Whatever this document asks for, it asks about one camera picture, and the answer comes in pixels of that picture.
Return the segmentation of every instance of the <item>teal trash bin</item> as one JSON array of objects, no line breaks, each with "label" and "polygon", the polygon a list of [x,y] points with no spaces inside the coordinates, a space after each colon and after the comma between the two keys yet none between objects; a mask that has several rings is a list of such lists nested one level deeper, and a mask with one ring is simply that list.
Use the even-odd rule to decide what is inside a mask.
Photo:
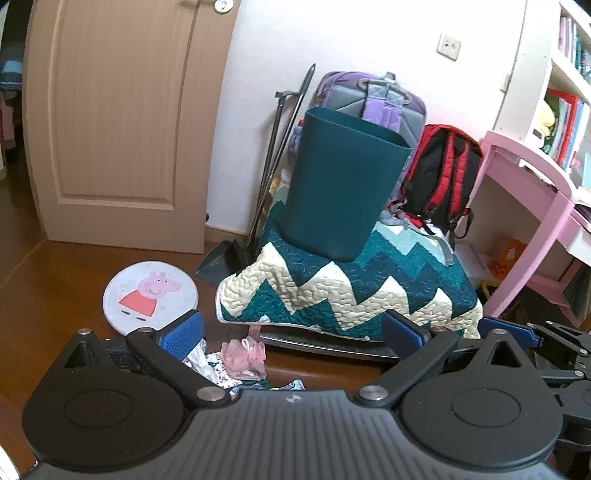
[{"label": "teal trash bin", "polygon": [[410,147],[396,132],[360,118],[308,110],[281,232],[292,245],[353,261],[384,208]]}]

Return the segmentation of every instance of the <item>zigzag patterned blanket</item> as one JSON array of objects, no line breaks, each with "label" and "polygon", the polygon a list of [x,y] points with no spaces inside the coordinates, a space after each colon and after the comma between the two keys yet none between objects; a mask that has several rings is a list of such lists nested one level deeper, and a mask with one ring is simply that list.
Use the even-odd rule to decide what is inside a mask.
[{"label": "zigzag patterned blanket", "polygon": [[418,325],[478,338],[482,306],[457,259],[445,266],[436,241],[378,222],[354,261],[333,262],[282,239],[283,208],[280,200],[273,205],[256,261],[220,283],[220,322],[273,323],[380,341],[380,314],[394,309]]}]

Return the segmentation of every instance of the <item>purple backpack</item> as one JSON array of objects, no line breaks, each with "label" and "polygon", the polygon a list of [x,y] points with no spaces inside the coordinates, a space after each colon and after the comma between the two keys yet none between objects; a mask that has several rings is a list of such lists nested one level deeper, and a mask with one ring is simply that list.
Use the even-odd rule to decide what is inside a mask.
[{"label": "purple backpack", "polygon": [[[423,101],[403,89],[392,73],[382,77],[362,72],[330,72],[314,94],[310,108],[322,106],[367,120],[400,134],[411,147],[411,154],[394,185],[391,199],[400,196],[400,187],[413,159],[425,127],[427,110]],[[296,164],[302,124],[294,129],[287,150],[288,164]]]}]

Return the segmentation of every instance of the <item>backpack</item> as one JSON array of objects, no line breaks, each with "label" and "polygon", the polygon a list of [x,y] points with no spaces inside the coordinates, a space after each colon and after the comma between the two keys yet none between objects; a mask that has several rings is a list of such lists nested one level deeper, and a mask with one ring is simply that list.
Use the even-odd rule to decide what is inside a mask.
[{"label": "backpack", "polygon": [[[481,162],[480,145],[470,135],[450,125],[427,125],[401,189],[402,209],[412,223],[429,233],[428,223],[449,232],[452,247],[456,238],[464,238],[474,218],[466,205]],[[456,236],[465,215],[466,232]]]},{"label": "backpack", "polygon": [[[425,127],[427,110],[423,101],[403,89],[390,72],[381,77],[363,72],[330,72],[322,78],[310,102],[310,108],[315,106],[362,118],[402,136],[411,152],[400,177],[392,180],[392,197],[398,197]],[[294,129],[287,149],[291,169],[296,163],[301,128],[302,121]]]}]

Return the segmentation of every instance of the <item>door panel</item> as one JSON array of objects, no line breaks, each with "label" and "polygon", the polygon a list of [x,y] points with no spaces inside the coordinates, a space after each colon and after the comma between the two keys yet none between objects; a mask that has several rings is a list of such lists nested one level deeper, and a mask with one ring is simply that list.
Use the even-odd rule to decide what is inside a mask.
[{"label": "door panel", "polygon": [[217,102],[238,4],[37,0],[27,157],[50,239],[202,252]]}]

